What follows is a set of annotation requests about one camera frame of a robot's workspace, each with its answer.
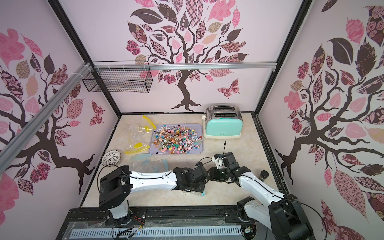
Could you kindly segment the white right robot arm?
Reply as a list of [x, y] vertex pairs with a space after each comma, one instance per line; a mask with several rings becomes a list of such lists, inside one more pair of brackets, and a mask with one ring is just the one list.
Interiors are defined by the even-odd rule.
[[216, 154], [215, 166], [208, 170], [209, 180], [235, 183], [253, 198], [243, 206], [245, 215], [270, 229], [276, 240], [314, 240], [314, 230], [302, 208], [292, 195], [285, 195], [266, 185], [249, 168], [241, 167], [233, 153]]

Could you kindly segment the yellow-zip candy bag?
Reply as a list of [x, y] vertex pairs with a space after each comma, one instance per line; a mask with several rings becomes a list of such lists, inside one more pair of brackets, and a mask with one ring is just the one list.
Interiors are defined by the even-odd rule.
[[149, 150], [150, 145], [145, 143], [133, 143], [125, 150], [125, 155], [135, 155]]
[[157, 127], [152, 120], [143, 115], [137, 124], [130, 125], [129, 134], [132, 137], [142, 137], [152, 134], [156, 129]]

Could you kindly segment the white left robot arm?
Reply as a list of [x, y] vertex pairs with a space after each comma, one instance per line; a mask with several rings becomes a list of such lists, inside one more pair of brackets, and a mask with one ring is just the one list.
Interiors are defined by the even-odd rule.
[[208, 172], [202, 165], [162, 173], [140, 173], [121, 166], [99, 180], [99, 208], [110, 211], [118, 220], [129, 215], [129, 194], [152, 190], [202, 193], [208, 181]]

